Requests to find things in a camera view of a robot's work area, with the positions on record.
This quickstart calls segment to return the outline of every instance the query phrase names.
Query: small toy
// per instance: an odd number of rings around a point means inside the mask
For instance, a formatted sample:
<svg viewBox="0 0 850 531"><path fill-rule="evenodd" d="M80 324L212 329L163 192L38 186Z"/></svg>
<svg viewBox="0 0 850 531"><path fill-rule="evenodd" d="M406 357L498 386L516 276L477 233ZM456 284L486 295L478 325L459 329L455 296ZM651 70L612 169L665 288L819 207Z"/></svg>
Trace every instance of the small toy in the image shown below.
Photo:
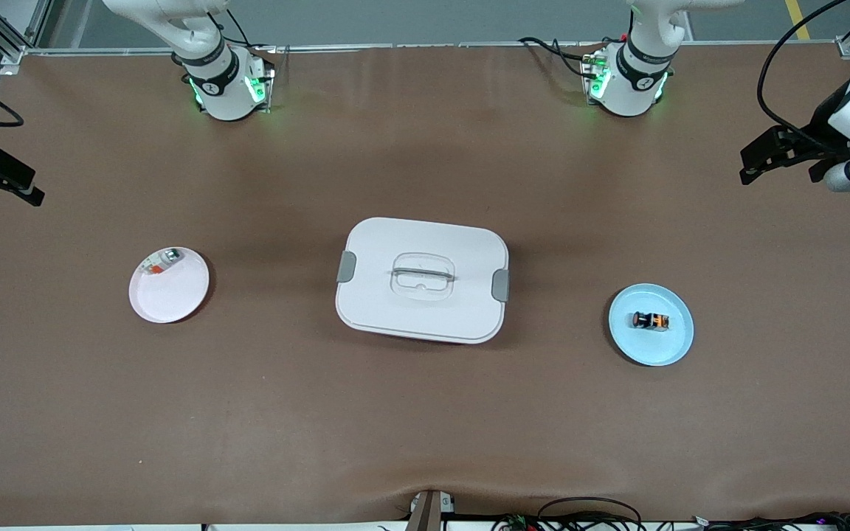
<svg viewBox="0 0 850 531"><path fill-rule="evenodd" d="M165 249L149 255L142 261L139 268L147 275L159 275L166 269L172 268L179 260L182 260L182 253L178 249Z"/></svg>
<svg viewBox="0 0 850 531"><path fill-rule="evenodd" d="M668 329L668 316L662 316L661 313L635 312L635 315L632 316L632 326L645 330L664 332L664 330Z"/></svg>

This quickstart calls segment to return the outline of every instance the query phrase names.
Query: gray latch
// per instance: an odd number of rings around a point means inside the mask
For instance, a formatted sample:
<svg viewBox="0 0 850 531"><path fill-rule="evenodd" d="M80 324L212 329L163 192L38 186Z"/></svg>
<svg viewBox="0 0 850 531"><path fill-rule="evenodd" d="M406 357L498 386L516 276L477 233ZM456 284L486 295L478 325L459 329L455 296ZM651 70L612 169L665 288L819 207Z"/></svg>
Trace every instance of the gray latch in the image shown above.
<svg viewBox="0 0 850 531"><path fill-rule="evenodd" d="M336 273L337 282L350 282L353 273L356 272L356 255L350 251L344 251L340 256L340 270Z"/></svg>
<svg viewBox="0 0 850 531"><path fill-rule="evenodd" d="M507 302L510 296L510 271L498 269L490 281L490 296L500 302Z"/></svg>

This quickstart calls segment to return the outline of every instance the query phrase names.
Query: plate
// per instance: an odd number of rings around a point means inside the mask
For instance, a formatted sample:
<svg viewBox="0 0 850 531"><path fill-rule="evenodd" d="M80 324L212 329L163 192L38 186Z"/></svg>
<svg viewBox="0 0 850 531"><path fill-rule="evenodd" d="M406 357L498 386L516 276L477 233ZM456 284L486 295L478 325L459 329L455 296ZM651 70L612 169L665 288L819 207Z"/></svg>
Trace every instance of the plate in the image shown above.
<svg viewBox="0 0 850 531"><path fill-rule="evenodd" d="M665 332L637 329L635 312L671 317ZM621 290L608 310L608 328L618 349L635 362L651 367L671 365L684 357L694 342L694 317L684 300L670 289L651 283Z"/></svg>
<svg viewBox="0 0 850 531"><path fill-rule="evenodd" d="M181 246L168 246L157 252L166 249L178 249L182 260L157 275L146 275L138 265L131 276L131 306L148 322L168 323L185 319L195 312L209 292L209 265L205 259L198 252Z"/></svg>

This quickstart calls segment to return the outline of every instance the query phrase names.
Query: light blue plate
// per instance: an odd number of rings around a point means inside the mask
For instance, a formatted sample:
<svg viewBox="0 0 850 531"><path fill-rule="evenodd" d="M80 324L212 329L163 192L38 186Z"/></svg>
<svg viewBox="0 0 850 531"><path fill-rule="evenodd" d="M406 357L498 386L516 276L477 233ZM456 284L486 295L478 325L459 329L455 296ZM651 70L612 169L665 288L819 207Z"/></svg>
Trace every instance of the light blue plate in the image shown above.
<svg viewBox="0 0 850 531"><path fill-rule="evenodd" d="M632 325L635 312L670 316L668 330L644 330ZM671 365L684 357L694 342L694 319L684 300L659 285L630 285L621 290L608 310L608 328L621 352L653 367Z"/></svg>

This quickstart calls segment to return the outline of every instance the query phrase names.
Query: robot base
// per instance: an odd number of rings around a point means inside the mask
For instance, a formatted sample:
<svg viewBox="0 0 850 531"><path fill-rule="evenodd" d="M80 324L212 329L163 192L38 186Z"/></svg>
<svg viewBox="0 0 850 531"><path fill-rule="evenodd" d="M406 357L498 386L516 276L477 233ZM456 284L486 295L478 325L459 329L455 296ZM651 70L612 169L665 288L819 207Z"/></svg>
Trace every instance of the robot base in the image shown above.
<svg viewBox="0 0 850 531"><path fill-rule="evenodd" d="M273 65L266 68L262 58L245 48L233 46L232 53L239 58L239 74L225 87L222 95L206 94L190 81L199 111L227 122L241 120L253 111L270 112L274 91Z"/></svg>
<svg viewBox="0 0 850 531"><path fill-rule="evenodd" d="M623 43L611 43L592 54L592 63L581 64L582 72L595 75L594 80L583 78L583 91L590 105L602 105L620 117L637 117L661 98L668 74L657 82L655 90L635 90L631 82L618 73L616 57L622 46Z"/></svg>

